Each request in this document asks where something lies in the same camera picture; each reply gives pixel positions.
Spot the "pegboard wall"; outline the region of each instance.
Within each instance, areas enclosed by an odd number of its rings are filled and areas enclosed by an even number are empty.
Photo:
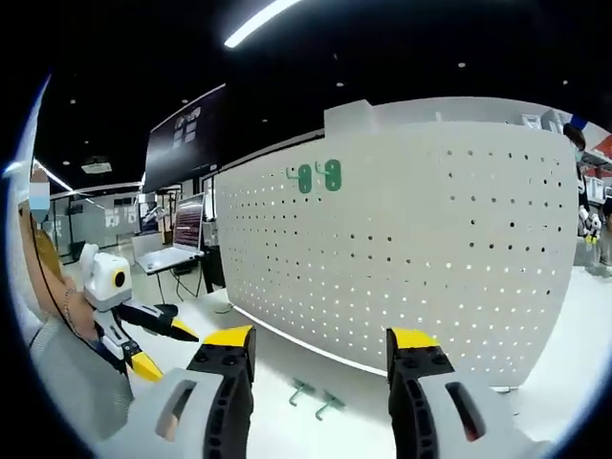
[[[384,330],[396,326],[433,335],[456,369],[519,385],[569,283],[574,174],[562,136],[484,122],[410,124],[242,164],[217,178],[229,299],[373,372],[386,371]]]

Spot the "computer screen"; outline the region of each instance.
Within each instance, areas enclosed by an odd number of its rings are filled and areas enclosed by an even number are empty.
[[[194,249],[199,247],[203,205],[203,194],[193,196],[179,203],[174,222],[174,244]]]
[[[142,192],[201,177],[217,167],[225,84],[151,130]]]

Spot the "black ceiling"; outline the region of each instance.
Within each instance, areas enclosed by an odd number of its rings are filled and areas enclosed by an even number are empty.
[[[223,82],[222,163],[318,129],[325,108],[361,98],[517,98],[612,129],[605,2],[302,0],[225,49],[270,2],[114,0],[30,15],[39,61],[19,77],[52,74],[36,157],[74,188],[137,182],[149,130]],[[14,113],[23,122],[25,111]],[[113,172],[84,174],[92,156]]]

